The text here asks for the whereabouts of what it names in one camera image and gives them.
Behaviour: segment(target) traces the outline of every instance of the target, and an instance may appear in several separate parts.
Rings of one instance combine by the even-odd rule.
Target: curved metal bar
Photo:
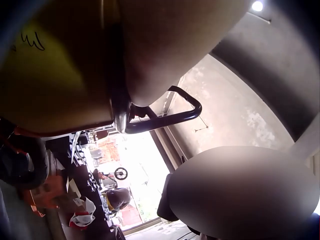
[[[194,106],[191,111],[186,111],[182,113],[176,113],[173,115],[168,115],[164,117],[155,118],[155,114],[148,113],[150,120],[139,122],[139,123],[128,123],[125,129],[126,134],[135,134],[140,132],[151,131],[157,128],[182,123],[191,119],[198,117],[201,114],[202,106],[198,100],[191,97],[188,93],[179,87],[171,86],[168,91],[176,92],[182,96],[187,102]]]

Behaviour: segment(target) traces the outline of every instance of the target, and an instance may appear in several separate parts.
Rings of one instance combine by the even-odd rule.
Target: ceiling light
[[[260,11],[262,11],[262,8],[263,8],[263,5],[262,5],[262,3],[259,2],[259,1],[255,1],[255,2],[252,4],[252,9],[253,9],[254,11],[260,12]]]

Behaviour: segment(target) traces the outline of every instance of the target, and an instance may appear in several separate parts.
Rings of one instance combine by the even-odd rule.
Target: cardboard box
[[[81,201],[81,194],[73,179],[64,177],[65,194],[55,198],[59,208],[64,212],[85,212],[85,202]]]
[[[44,184],[30,190],[30,194],[37,207],[57,208],[55,197],[65,193],[61,176],[48,176]]]

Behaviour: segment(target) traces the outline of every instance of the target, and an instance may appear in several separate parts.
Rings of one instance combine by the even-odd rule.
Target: black marker writing
[[[37,39],[37,42],[38,42],[38,43],[35,43],[35,41],[32,41],[32,44],[31,44],[31,43],[29,42],[28,35],[26,35],[25,39],[23,39],[23,36],[22,36],[22,33],[21,33],[21,39],[22,39],[23,42],[26,41],[26,42],[29,44],[30,47],[35,46],[37,49],[39,49],[39,50],[41,50],[41,51],[44,51],[45,48],[42,46],[42,44],[41,44],[41,42],[40,42],[40,40],[39,40],[39,38],[38,38],[37,32],[35,32],[35,36],[36,36],[36,39]]]

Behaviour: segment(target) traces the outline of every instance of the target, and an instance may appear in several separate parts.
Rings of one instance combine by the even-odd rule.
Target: dark fabric
[[[179,219],[176,217],[176,215],[174,215],[174,213],[170,209],[169,202],[167,200],[167,185],[168,185],[169,179],[171,178],[171,175],[172,173],[168,174],[165,179],[161,199],[160,199],[158,210],[157,210],[157,215],[168,221],[178,221]]]
[[[320,216],[316,213],[312,214],[307,220],[297,240],[318,240],[319,239],[319,226]]]
[[[189,227],[189,226],[187,226],[187,227],[190,229],[191,232],[193,232],[193,233],[195,233],[195,234],[197,234],[197,235],[200,235],[200,232],[199,232],[199,231],[194,230],[193,228],[191,228],[191,227]]]
[[[23,154],[16,154],[11,148],[3,146],[0,151],[1,176],[19,176],[28,171],[28,159]]]
[[[3,240],[13,240],[10,230],[10,222],[5,209],[2,191],[0,189],[0,239]]]

